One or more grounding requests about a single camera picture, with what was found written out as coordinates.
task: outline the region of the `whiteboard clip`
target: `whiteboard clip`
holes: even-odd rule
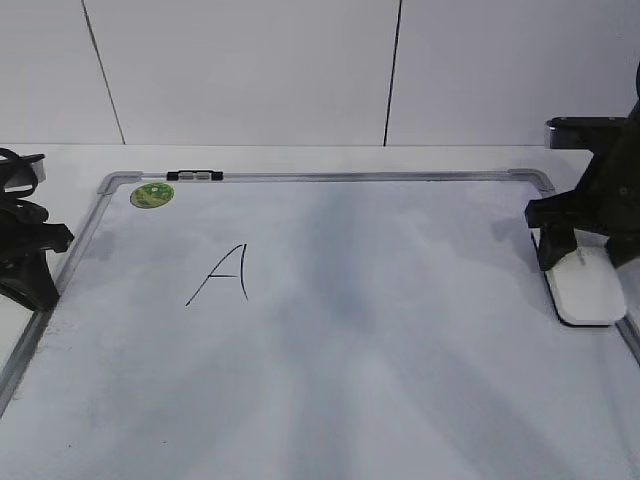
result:
[[[178,170],[167,172],[168,182],[216,182],[224,178],[222,172],[215,170]]]

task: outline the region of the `table surface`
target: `table surface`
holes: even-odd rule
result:
[[[233,173],[476,171],[535,168],[558,191],[573,188],[591,155],[543,147],[184,147],[122,145],[6,145],[26,155],[44,153],[47,180],[30,198],[50,222],[77,231],[105,175],[134,170],[215,169]],[[63,255],[50,255],[56,271]],[[30,312],[0,297],[0,366]]]

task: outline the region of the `panel seam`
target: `panel seam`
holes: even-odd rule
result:
[[[91,19],[89,18],[89,11],[87,10],[87,5],[85,3],[85,0],[80,0],[80,3],[82,4],[82,10],[84,11],[84,19],[87,22],[87,28],[89,30],[89,36],[91,37],[93,50],[96,52],[96,57],[98,58],[98,65],[100,65],[100,71],[102,72],[102,79],[104,80],[104,84],[107,88],[107,95],[109,96],[109,102],[111,103],[111,110],[113,111],[113,116],[116,119],[116,125],[118,126],[118,132],[120,133],[120,139],[122,140],[122,144],[126,145],[127,142],[124,139],[124,133],[122,132],[122,125],[120,124],[120,118],[118,117],[116,104],[113,101],[113,94],[111,93],[111,87],[109,86],[109,81],[107,80],[107,74],[104,69],[104,64],[102,63],[102,57],[100,56],[100,51],[98,50],[98,42],[96,41],[96,36],[93,33],[93,26],[91,25]]]

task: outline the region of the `green sticker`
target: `green sticker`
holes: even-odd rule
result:
[[[131,194],[131,204],[138,208],[158,208],[173,198],[173,188],[166,183],[147,183]]]

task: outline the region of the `whiteboard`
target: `whiteboard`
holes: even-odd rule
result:
[[[2,478],[638,478],[638,365],[556,320],[507,177],[120,185]]]

